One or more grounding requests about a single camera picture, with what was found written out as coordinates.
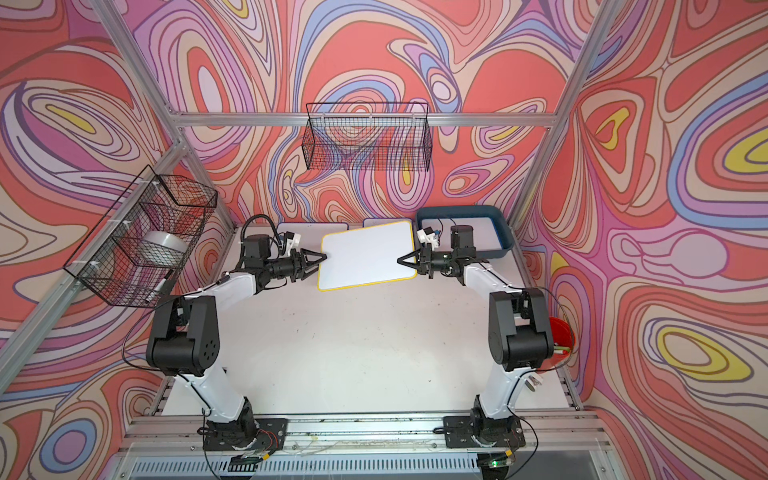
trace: yellow whiteboard border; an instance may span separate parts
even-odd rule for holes
[[[413,222],[411,220],[401,220],[399,222],[392,222],[392,223],[384,223],[383,225],[374,225],[373,227],[363,227],[363,228],[356,228],[354,230],[344,230],[343,232],[336,232],[336,233],[328,233],[327,235],[323,235],[323,239],[320,241],[320,252],[323,252],[323,244],[326,241],[326,237],[330,237],[331,235],[339,235],[340,233],[347,233],[347,232],[353,232],[355,230],[368,230],[369,228],[379,228],[379,227],[387,227],[388,225],[396,225],[398,223],[407,223],[411,226],[411,251],[415,249],[413,244]],[[416,270],[413,270],[413,275],[409,276],[407,278],[398,278],[394,280],[382,280],[381,282],[371,282],[371,283],[361,283],[359,285],[349,285],[349,286],[338,286],[336,288],[328,288],[323,290],[320,288],[320,271],[323,269],[323,264],[320,263],[319,268],[317,269],[317,289],[321,292],[332,292],[334,290],[344,290],[347,288],[357,288],[358,286],[368,286],[368,285],[378,285],[380,283],[392,283],[392,282],[402,282],[403,280],[411,280],[416,277],[418,272]]]

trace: whiteboard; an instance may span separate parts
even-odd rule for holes
[[[364,227],[375,227],[376,225],[385,225],[387,223],[396,223],[396,222],[410,222],[411,219],[409,218],[366,218],[362,221],[362,225]]]
[[[416,270],[397,263],[414,250],[410,221],[331,233],[323,237],[327,260],[320,264],[320,291],[407,280]]]

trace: black mounting plate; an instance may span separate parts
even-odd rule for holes
[[[256,443],[253,445],[251,450],[261,450],[261,449],[266,450],[270,447],[270,443],[272,443],[271,449],[282,450],[283,445],[285,445],[285,441],[286,441],[286,428],[288,426],[288,419],[255,419],[255,420],[256,420],[256,424],[259,426],[259,429],[266,430],[268,432],[272,432],[275,434],[275,437],[277,437],[277,448],[274,447],[274,439],[272,439],[272,435],[267,435],[266,433],[259,432],[259,434],[256,437]],[[228,445],[225,442],[221,442],[219,439],[217,439],[212,435],[205,435],[205,443],[203,444],[203,449],[206,452],[233,452],[234,451],[234,448],[231,445]]]
[[[522,433],[520,419],[514,417],[511,419],[511,424],[510,431],[495,433],[492,439],[481,442],[475,438],[472,419],[469,416],[443,417],[445,446],[449,449],[476,449],[478,447],[504,447],[507,449],[511,447],[512,450],[525,447],[525,437]]]

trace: aluminum frame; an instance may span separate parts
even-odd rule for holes
[[[624,3],[625,0],[605,0],[600,4],[598,13],[595,15],[592,26],[587,34],[587,39],[584,41],[584,46],[579,52],[574,70],[565,84],[560,102],[555,109],[557,121],[552,129],[547,131],[539,144],[536,156],[531,162],[531,168],[528,170],[528,174],[525,176],[520,187],[520,193],[515,198],[515,203],[507,219],[508,223],[512,224],[515,223],[513,220],[521,220],[521,216],[531,203],[536,187],[539,181],[541,181],[541,175],[543,175],[549,159],[556,152],[557,146],[563,138],[565,128],[568,126],[568,119],[576,105],[578,95],[587,82],[592,66],[605,43],[605,38]]]
[[[402,114],[374,114],[377,118],[388,116],[402,117]],[[306,113],[210,113],[195,114],[187,112],[172,112],[171,119],[178,127],[303,127],[306,125]],[[430,113],[431,127],[477,127],[497,125],[519,125],[522,127],[553,127],[557,120],[555,114],[443,114]]]
[[[172,171],[183,154],[180,145],[174,143],[160,157],[154,169],[158,173]],[[139,184],[134,188],[131,195],[116,209],[110,218],[112,221],[108,221],[91,242],[83,248],[77,258],[78,261],[88,260],[96,253],[96,250],[118,226],[119,222],[115,220],[122,220],[125,217],[147,185],[147,183]],[[0,349],[0,394],[11,385],[82,288],[83,284],[79,280],[62,270],[58,282],[45,294],[43,300],[38,303],[16,331],[11,334],[3,348]]]
[[[616,467],[615,447],[596,413],[563,410],[528,410],[519,413],[531,423],[536,431],[535,438],[538,438],[536,445],[531,428],[524,424],[523,433],[527,445],[519,449],[519,452],[533,452],[534,448],[540,451],[589,452],[598,478],[615,480],[623,477],[623,472]],[[429,461],[431,458],[445,455],[466,455],[466,458],[474,458],[478,453],[506,450],[506,445],[497,448],[447,449],[443,435],[433,433],[433,429],[442,426],[442,417],[445,415],[465,414],[466,412],[404,412],[260,415],[260,418],[288,418],[285,447],[273,455],[275,462],[311,461],[319,458],[319,455],[308,455],[317,452],[322,452],[324,458],[350,458],[351,455],[364,454],[389,458],[414,456]],[[186,464],[203,456],[202,439],[197,435],[202,421],[201,415],[134,419],[128,426],[117,453],[120,461],[108,475],[112,478],[130,478],[132,469],[139,462],[152,462],[153,458],[157,458],[165,464],[164,471],[168,472],[167,475],[158,476],[174,476],[178,467],[173,467],[168,462]],[[224,473],[229,457],[237,454],[238,452],[210,452],[208,457],[214,468],[218,469],[219,473]],[[198,467],[196,469],[203,470],[202,465]],[[279,475],[280,468],[275,470]],[[386,472],[376,468],[368,468],[368,471],[359,468],[356,473]]]
[[[197,152],[190,146],[184,129],[178,127],[170,116],[171,108],[167,99],[163,96],[160,85],[155,81],[152,72],[147,65],[144,56],[139,51],[139,47],[134,40],[134,36],[125,24],[123,16],[114,7],[112,0],[91,0],[91,5],[101,20],[101,24],[109,34],[114,46],[122,55],[131,77],[147,95],[157,119],[166,129],[168,134],[178,142],[185,150],[187,157],[187,166],[195,177],[195,180],[206,184],[211,188],[216,188],[210,175],[205,170],[203,162],[197,156]],[[221,201],[218,202],[217,212],[224,226],[234,232],[234,223],[230,218],[229,212]]]

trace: patterned wall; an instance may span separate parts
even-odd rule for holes
[[[131,4],[124,19],[179,111],[301,112],[310,101],[411,101],[433,112],[551,112],[589,2]],[[441,127],[429,173],[306,172],[301,128],[196,127],[187,136],[235,221],[412,217],[426,205],[508,211],[542,129]]]
[[[508,214],[544,133],[541,127],[460,127],[454,152],[434,147],[429,172],[347,172],[307,171],[301,128],[187,130],[236,223],[254,213],[360,223],[413,217],[433,205],[487,204]]]
[[[631,478],[766,478],[768,5],[628,4],[518,239]]]
[[[59,267],[168,140],[86,0],[0,6],[0,348]],[[206,283],[207,225],[178,288]],[[0,396],[0,479],[96,478],[160,377],[120,361],[143,311],[83,292]],[[142,354],[147,322],[129,339]]]

